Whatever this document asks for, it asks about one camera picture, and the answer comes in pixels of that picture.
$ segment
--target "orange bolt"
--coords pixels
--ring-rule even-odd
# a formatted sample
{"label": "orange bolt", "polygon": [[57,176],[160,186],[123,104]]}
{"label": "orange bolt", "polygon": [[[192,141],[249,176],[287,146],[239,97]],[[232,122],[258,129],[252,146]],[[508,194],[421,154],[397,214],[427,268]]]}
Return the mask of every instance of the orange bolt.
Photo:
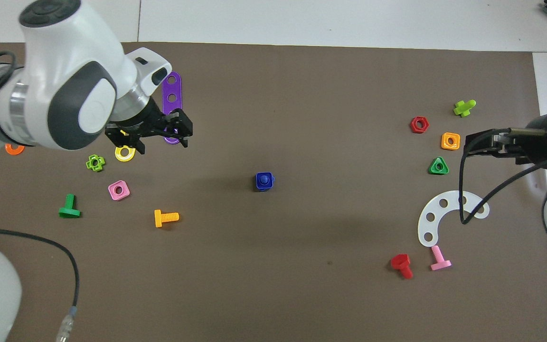
{"label": "orange bolt", "polygon": [[161,228],[162,222],[175,222],[179,220],[178,212],[169,212],[167,214],[162,214],[160,209],[153,211],[153,214],[156,216],[156,227]]}

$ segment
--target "pink square nut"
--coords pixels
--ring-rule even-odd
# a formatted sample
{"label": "pink square nut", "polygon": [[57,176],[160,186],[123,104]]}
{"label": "pink square nut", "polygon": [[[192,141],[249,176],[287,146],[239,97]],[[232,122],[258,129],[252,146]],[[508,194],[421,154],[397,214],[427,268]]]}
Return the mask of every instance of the pink square nut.
{"label": "pink square nut", "polygon": [[114,201],[119,201],[130,195],[130,189],[128,189],[128,184],[124,181],[117,181],[109,186],[109,194],[111,199]]}

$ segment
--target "lime green bolt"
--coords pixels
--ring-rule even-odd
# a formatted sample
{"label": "lime green bolt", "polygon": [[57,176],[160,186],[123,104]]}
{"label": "lime green bolt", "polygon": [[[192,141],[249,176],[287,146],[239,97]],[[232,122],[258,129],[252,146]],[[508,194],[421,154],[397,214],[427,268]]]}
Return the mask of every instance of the lime green bolt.
{"label": "lime green bolt", "polygon": [[459,101],[455,104],[455,115],[461,115],[462,117],[467,117],[470,115],[470,110],[476,105],[475,100],[469,100],[468,102]]}
{"label": "lime green bolt", "polygon": [[80,216],[81,212],[73,208],[75,202],[75,195],[72,193],[67,194],[65,199],[65,207],[58,210],[58,216],[64,219],[76,219]]}
{"label": "lime green bolt", "polygon": [[93,154],[88,157],[87,162],[85,162],[85,166],[95,172],[100,172],[103,170],[104,165],[104,158],[98,156],[97,154]]}

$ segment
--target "pink bolt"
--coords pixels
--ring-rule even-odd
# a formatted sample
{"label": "pink bolt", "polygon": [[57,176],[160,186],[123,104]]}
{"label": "pink bolt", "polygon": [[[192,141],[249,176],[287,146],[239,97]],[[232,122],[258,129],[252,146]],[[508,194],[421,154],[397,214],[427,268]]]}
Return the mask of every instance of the pink bolt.
{"label": "pink bolt", "polygon": [[436,258],[436,264],[430,266],[432,271],[451,266],[451,262],[444,259],[443,254],[440,251],[440,247],[432,246],[432,253],[434,253],[434,257]]}

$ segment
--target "red hexagonal nut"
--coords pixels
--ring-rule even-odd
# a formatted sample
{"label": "red hexagonal nut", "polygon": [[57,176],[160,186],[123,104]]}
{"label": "red hexagonal nut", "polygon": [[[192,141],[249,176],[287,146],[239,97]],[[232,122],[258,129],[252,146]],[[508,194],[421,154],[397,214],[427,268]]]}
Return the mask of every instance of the red hexagonal nut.
{"label": "red hexagonal nut", "polygon": [[413,133],[423,133],[427,131],[430,126],[427,119],[424,116],[416,116],[411,120],[411,130]]}

